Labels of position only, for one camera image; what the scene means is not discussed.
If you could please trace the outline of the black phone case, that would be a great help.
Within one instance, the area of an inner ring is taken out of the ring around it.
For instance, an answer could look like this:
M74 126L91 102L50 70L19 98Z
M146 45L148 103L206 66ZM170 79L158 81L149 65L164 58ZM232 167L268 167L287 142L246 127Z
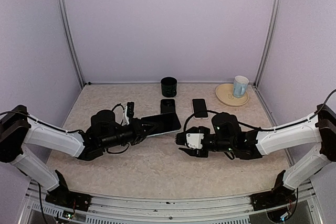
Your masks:
M160 113L166 114L166 113L175 113L176 107L175 107L175 100L174 99L162 99L160 102Z

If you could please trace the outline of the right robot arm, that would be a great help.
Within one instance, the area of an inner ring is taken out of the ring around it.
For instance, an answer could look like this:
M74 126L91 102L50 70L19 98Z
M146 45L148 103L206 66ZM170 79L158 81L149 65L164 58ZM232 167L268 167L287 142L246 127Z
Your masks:
M315 113L294 122L243 132L237 117L226 112L212 117L214 133L199 126L176 134L175 142L189 156L207 158L209 152L231 153L234 158L252 160L290 147L312 143L312 149L291 168L282 171L269 192L273 205L281 204L303 181L335 162L335 112L325 104Z

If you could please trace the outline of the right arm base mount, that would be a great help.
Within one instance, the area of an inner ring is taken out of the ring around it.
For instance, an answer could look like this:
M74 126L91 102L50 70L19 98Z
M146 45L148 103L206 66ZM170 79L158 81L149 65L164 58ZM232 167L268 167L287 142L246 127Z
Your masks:
M296 194L292 191L287 193L275 193L266 191L263 193L252 194L250 196L254 211L273 208L288 204L290 201L296 201Z

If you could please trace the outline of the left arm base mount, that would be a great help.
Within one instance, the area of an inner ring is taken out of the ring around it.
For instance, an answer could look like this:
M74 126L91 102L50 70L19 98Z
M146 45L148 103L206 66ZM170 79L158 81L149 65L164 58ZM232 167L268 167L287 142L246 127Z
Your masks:
M47 194L45 201L57 206L87 212L92 196L74 191L58 191Z

